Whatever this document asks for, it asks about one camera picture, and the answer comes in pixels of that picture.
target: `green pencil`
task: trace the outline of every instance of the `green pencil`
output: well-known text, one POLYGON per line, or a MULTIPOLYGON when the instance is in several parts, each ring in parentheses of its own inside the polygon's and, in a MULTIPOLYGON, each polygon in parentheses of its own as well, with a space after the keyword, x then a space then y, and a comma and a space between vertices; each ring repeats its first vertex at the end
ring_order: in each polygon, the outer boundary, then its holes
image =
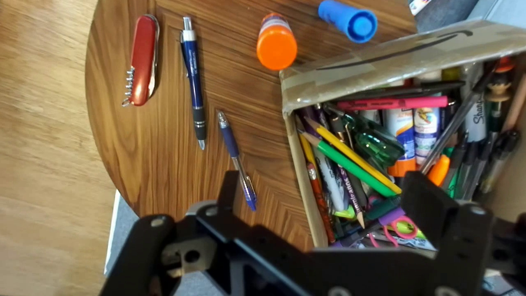
POLYGON ((330 143, 303 131, 302 133, 313 146, 316 146, 321 153, 325 153, 330 159, 333 159, 334 163, 341 164, 346 171, 349 171, 351 174, 357 176, 361 181, 364 181, 366 184, 369 184, 372 189, 376 189, 379 194, 385 196, 385 197, 395 197, 397 192, 392 191, 389 186, 385 186, 384 182, 380 182, 379 179, 376 179, 372 174, 369 174, 367 171, 364 171, 359 164, 356 164, 354 161, 351 161, 349 158, 346 158, 343 153, 339 153, 336 148, 333 148, 330 143))

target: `blue pen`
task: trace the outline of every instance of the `blue pen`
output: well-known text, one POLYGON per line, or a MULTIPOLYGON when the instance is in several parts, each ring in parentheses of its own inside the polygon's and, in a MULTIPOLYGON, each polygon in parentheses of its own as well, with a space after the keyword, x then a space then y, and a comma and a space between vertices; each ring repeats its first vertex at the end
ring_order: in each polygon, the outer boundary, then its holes
POLYGON ((242 189, 246 194, 246 200, 252 210, 257 210, 257 194, 254 191, 254 184, 252 184, 249 174, 246 173, 246 169, 242 166, 241 153, 237 150, 237 143, 234 140, 233 128, 229 126, 229 122, 228 122, 224 112, 218 112, 218 122, 219 122, 221 133, 224 135, 224 141, 228 145, 228 150, 231 153, 234 168, 241 173, 241 182, 242 182, 242 189))
POLYGON ((191 16, 183 16, 182 49, 183 49, 183 59, 188 71, 188 77, 191 80, 196 136, 198 136, 200 148, 205 150, 208 146, 208 123, 206 123, 206 112, 205 112, 203 94, 201 94, 198 38, 193 28, 191 16))

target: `wooden table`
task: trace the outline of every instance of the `wooden table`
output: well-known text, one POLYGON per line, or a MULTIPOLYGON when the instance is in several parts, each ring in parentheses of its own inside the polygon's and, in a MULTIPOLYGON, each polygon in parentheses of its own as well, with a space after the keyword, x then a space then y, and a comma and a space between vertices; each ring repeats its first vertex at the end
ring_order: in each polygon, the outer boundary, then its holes
MULTIPOLYGON (((260 66, 256 44, 269 11, 285 15, 300 43, 298 62, 344 54, 357 48, 318 18, 316 0, 191 2, 101 0, 86 57, 88 108, 103 161, 129 204, 140 215, 170 212, 182 219, 198 200, 216 199, 233 161, 223 143, 218 110, 237 136, 244 164, 256 182, 259 210, 237 199, 236 212, 264 224, 302 250, 313 247, 298 191, 282 117, 280 79, 260 66), (142 13, 162 23, 160 84, 144 107, 124 108, 126 71, 134 25, 142 13), (208 107, 208 150, 193 130, 191 99, 182 62, 183 15, 191 15, 200 36, 208 107)), ((374 10, 380 29, 374 43, 415 29, 407 0, 356 0, 374 10)))

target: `yellow pencil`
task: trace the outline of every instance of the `yellow pencil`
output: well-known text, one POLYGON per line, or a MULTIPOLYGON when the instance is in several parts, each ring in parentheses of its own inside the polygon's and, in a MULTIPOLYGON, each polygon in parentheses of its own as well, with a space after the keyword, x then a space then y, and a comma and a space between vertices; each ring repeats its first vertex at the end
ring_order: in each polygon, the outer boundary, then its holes
POLYGON ((315 122, 313 118, 307 118, 307 122, 320 133, 323 138, 326 138, 333 146, 341 150, 348 158, 356 161, 364 171, 371 173, 374 177, 377 177, 380 182, 384 182, 387 187, 390 187, 394 192, 402 194, 402 189, 392 182, 385 174, 382 174, 377 168, 369 164, 361 154, 357 154, 353 148, 344 145, 339 136, 333 135, 326 126, 315 122))
MULTIPOLYGON (((297 126, 298 126, 300 133, 305 131, 305 126, 303 126, 303 123, 302 123, 302 120, 298 117, 297 117, 297 126)), ((308 158, 308 163, 315 164, 315 168, 318 169, 311 143, 302 135, 300 135, 300 141, 302 141, 303 153, 308 158)))

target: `pink marker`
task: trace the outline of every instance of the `pink marker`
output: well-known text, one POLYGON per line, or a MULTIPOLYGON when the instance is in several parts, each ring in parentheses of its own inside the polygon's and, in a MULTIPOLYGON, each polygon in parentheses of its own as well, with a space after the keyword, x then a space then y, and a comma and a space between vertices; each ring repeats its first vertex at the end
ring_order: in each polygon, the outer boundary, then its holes
POLYGON ((438 108, 448 107, 448 95, 353 99, 339 100, 338 107, 346 112, 385 108, 438 108))

